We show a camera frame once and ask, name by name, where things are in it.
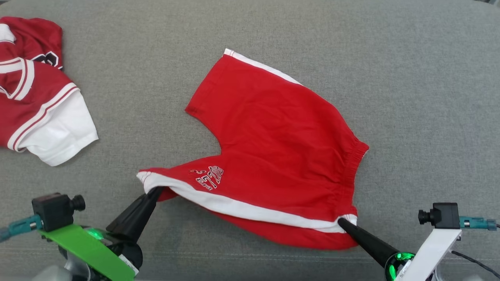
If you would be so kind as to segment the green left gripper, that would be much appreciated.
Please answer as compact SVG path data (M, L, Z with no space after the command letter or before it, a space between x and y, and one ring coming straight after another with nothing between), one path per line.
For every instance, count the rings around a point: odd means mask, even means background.
M164 187L154 187L142 194L118 215L107 227L109 233L138 242L147 225ZM120 241L98 228L83 228L71 224L54 231L39 233L56 243L66 254L65 268L87 281L134 281L140 267L132 257L113 247Z

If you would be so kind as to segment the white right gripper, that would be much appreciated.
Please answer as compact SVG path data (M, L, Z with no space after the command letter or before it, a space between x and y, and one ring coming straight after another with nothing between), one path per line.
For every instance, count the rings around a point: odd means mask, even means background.
M381 267L386 281L426 281L461 238L461 229L434 229L416 254L400 251L341 217L337 223Z

